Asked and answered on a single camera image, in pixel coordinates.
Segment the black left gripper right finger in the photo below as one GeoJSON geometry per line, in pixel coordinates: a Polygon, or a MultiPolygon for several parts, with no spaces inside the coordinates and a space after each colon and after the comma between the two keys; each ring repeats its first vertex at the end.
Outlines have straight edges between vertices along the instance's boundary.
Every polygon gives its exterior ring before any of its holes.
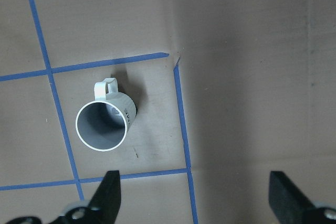
{"type": "Polygon", "coordinates": [[[279,223],[335,223],[335,209],[317,207],[282,171],[269,175],[268,202],[279,223]]]}

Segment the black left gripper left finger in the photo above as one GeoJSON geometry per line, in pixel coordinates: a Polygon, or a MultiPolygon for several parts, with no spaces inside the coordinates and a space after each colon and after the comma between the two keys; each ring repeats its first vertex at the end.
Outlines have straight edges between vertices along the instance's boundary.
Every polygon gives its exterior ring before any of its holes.
{"type": "Polygon", "coordinates": [[[108,171],[88,204],[68,210],[56,223],[115,223],[120,206],[120,173],[108,171]]]}

